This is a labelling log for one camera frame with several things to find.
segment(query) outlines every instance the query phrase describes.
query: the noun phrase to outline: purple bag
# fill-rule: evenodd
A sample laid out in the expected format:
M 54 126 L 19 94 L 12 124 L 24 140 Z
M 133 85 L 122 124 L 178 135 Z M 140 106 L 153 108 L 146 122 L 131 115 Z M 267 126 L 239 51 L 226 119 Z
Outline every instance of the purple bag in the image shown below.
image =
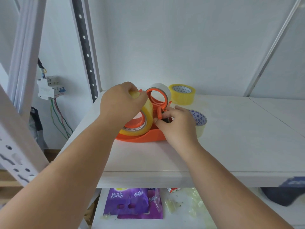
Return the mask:
M 148 213 L 147 188 L 111 188 L 104 215 Z
M 138 214 L 138 215 L 118 215 L 118 219 L 163 219 L 162 202 L 159 191 L 155 191 L 154 188 L 148 189 L 147 196 L 149 198 L 149 213 L 148 214 Z

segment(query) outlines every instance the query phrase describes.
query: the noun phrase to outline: left hand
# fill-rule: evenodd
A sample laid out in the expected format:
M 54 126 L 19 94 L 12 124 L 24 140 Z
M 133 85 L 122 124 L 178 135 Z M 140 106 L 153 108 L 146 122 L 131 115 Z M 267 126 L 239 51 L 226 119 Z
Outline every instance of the left hand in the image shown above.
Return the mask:
M 146 103 L 146 91 L 133 99 L 129 91 L 139 91 L 131 82 L 125 82 L 110 88 L 101 99 L 101 113 L 99 119 L 111 124 L 117 130 L 132 120 Z

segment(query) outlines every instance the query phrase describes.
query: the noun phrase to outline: red wire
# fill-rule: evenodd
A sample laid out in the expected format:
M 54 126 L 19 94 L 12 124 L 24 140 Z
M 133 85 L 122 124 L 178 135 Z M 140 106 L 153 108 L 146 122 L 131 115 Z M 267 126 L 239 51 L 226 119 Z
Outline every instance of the red wire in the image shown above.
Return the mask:
M 58 108 L 58 106 L 57 106 L 56 98 L 54 98 L 54 103 L 55 103 L 55 107 L 56 107 L 57 111 L 58 111 L 59 114 L 61 115 L 61 123 L 63 124 L 63 115 L 62 115 L 62 113 L 60 112 L 60 110 L 59 110 L 59 108 Z

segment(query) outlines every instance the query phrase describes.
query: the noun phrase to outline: forearm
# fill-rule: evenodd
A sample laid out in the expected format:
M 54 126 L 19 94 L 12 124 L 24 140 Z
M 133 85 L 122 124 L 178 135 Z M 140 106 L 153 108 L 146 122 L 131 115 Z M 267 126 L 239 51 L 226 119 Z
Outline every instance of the forearm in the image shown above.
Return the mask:
M 87 127 L 0 211 L 0 228 L 77 228 L 117 132 L 99 120 Z
M 218 228 L 292 228 L 201 146 L 183 158 Z

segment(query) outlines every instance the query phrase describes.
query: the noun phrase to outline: circuit breaker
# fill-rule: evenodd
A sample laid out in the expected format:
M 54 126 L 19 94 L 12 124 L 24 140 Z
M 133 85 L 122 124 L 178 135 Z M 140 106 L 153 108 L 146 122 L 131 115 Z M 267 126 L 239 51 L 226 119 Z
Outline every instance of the circuit breaker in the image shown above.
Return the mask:
M 65 87 L 60 84 L 59 76 L 47 76 L 37 80 L 38 96 L 44 100 L 58 98 L 65 93 Z

